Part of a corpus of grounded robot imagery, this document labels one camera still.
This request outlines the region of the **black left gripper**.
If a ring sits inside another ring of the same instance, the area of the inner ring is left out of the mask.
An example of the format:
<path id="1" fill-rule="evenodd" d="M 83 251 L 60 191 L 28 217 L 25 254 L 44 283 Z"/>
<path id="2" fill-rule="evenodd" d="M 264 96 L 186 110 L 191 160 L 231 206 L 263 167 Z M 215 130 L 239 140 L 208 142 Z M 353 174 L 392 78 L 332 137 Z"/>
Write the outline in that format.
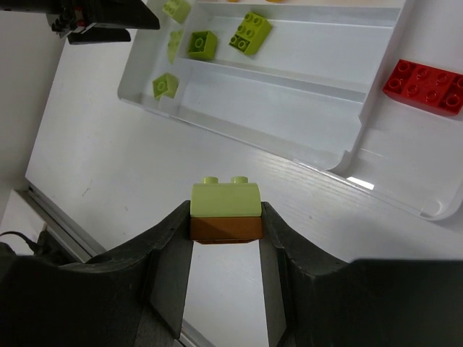
<path id="1" fill-rule="evenodd" d="M 51 30 L 71 45 L 129 42 L 129 29 L 160 28 L 157 16 L 136 0 L 3 0 L 1 10 L 45 14 Z"/>

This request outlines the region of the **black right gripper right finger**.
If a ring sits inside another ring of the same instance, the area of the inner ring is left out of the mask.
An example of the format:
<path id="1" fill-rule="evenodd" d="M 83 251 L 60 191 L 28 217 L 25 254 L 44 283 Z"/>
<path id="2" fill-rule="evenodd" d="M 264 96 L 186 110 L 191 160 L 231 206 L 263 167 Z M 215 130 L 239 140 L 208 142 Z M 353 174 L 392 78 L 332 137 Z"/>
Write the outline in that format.
<path id="1" fill-rule="evenodd" d="M 460 346 L 462 262 L 344 262 L 262 205 L 259 242 L 271 346 Z"/>

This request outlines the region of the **light green square lego half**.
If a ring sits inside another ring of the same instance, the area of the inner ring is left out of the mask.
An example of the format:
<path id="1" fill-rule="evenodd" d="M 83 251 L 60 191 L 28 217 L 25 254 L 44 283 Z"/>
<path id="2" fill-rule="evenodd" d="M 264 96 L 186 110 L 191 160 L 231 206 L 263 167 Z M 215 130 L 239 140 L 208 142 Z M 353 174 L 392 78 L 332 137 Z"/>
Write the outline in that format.
<path id="1" fill-rule="evenodd" d="M 184 30 L 173 30 L 169 34 L 169 42 L 167 46 L 167 57 L 170 64 L 174 63 L 175 57 L 177 55 L 177 51 L 179 48 L 179 44 L 182 40 Z"/>

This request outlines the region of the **long light green lego brick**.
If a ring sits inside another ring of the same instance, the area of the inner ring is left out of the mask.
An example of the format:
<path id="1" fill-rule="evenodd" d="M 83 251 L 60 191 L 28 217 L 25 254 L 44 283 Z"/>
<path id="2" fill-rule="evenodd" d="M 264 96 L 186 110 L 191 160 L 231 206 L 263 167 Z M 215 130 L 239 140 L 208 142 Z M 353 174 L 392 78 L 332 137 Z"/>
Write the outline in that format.
<path id="1" fill-rule="evenodd" d="M 260 190 L 245 176 L 214 176 L 192 186 L 190 238 L 200 244 L 242 244 L 263 237 Z"/>

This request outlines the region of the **light green square lego brick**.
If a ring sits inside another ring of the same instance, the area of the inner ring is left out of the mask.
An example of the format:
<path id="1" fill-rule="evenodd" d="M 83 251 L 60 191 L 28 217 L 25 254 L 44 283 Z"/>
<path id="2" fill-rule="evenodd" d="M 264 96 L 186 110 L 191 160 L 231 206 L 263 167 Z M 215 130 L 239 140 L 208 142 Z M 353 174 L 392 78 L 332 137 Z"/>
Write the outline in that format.
<path id="1" fill-rule="evenodd" d="M 168 0 L 162 10 L 175 22 L 183 24 L 190 13 L 191 4 L 187 0 Z"/>

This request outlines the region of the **small light green lego brick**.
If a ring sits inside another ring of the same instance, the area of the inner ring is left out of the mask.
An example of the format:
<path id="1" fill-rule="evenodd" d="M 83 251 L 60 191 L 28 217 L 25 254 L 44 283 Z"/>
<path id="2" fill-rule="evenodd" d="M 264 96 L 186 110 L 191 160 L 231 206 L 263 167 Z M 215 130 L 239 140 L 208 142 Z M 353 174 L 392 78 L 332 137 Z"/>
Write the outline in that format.
<path id="1" fill-rule="evenodd" d="M 165 73 L 152 81 L 153 95 L 156 100 L 162 96 L 174 98 L 179 86 L 179 79 L 171 73 Z"/>

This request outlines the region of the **red green lego cluster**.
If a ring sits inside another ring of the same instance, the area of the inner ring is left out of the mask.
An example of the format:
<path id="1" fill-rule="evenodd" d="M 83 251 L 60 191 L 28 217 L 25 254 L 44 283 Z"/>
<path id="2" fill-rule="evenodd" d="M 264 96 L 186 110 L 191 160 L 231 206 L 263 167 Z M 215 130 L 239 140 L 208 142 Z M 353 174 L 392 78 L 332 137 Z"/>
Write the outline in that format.
<path id="1" fill-rule="evenodd" d="M 462 75 L 400 59 L 383 86 L 395 101 L 439 116 L 462 109 Z"/>

